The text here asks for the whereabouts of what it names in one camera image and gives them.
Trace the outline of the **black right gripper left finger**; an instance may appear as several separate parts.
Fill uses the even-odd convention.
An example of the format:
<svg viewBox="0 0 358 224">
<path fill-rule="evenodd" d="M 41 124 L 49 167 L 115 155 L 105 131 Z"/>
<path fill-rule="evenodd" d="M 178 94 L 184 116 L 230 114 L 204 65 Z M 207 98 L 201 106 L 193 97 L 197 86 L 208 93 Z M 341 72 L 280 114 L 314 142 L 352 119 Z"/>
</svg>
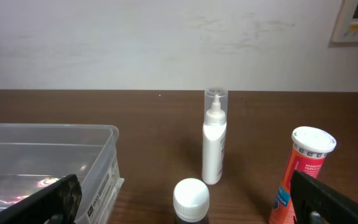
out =
<svg viewBox="0 0 358 224">
<path fill-rule="evenodd" d="M 80 181 L 70 174 L 0 211 L 0 224 L 74 224 L 81 199 Z"/>
</svg>

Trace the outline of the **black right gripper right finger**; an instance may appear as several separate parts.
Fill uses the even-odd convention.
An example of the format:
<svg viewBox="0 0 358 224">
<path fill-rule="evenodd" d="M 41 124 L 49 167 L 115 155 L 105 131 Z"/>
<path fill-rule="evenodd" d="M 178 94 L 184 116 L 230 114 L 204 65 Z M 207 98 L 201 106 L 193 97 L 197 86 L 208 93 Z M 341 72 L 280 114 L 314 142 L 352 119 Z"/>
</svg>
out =
<svg viewBox="0 0 358 224">
<path fill-rule="evenodd" d="M 296 170 L 290 185 L 295 223 L 358 224 L 358 203 L 312 176 Z"/>
</svg>

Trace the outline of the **orange vitamin tube white cap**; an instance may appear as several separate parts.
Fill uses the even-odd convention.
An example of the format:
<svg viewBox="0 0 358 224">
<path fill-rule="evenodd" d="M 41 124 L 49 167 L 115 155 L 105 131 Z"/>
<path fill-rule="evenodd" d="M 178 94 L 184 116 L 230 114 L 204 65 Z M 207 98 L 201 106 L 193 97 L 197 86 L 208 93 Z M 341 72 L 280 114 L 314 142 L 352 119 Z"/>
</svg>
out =
<svg viewBox="0 0 358 224">
<path fill-rule="evenodd" d="M 337 144 L 334 137 L 326 131 L 309 126 L 295 128 L 291 138 L 293 145 L 269 216 L 270 224 L 295 222 L 295 211 L 290 197 L 293 172 L 298 170 L 316 178 L 325 157 Z"/>
</svg>

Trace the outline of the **dark bottle white cap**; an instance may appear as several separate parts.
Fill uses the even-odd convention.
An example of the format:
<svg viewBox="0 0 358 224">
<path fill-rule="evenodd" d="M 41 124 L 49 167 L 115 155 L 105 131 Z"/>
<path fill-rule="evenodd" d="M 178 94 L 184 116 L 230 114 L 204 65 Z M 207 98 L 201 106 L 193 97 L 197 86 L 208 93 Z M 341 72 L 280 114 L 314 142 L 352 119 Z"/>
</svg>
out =
<svg viewBox="0 0 358 224">
<path fill-rule="evenodd" d="M 209 224 L 209 190 L 195 178 L 179 181 L 173 190 L 174 224 Z"/>
</svg>

